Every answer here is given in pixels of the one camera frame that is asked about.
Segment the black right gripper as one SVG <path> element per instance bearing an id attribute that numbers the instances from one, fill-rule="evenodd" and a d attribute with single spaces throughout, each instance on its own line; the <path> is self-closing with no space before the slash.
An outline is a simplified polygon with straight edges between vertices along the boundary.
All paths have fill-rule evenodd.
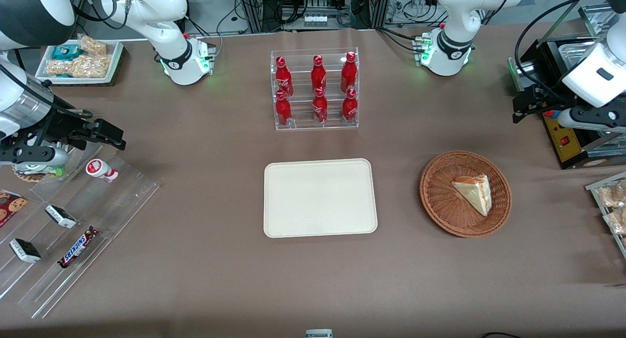
<path id="1" fill-rule="evenodd" d="M 92 112 L 87 109 L 70 109 L 69 113 L 51 109 L 33 126 L 33 146 L 42 146 L 45 141 L 52 144 L 60 141 L 79 148 L 85 140 L 125 151 L 127 142 L 123 139 L 123 130 L 104 119 L 92 122 L 92 117 Z"/>

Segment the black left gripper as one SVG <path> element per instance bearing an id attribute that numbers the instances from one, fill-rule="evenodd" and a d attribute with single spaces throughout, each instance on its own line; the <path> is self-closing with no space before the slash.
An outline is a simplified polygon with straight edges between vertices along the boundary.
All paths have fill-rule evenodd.
<path id="1" fill-rule="evenodd" d="M 512 119 L 518 124 L 528 115 L 574 108 L 578 103 L 577 96 L 563 83 L 550 90 L 530 84 L 514 98 Z"/>

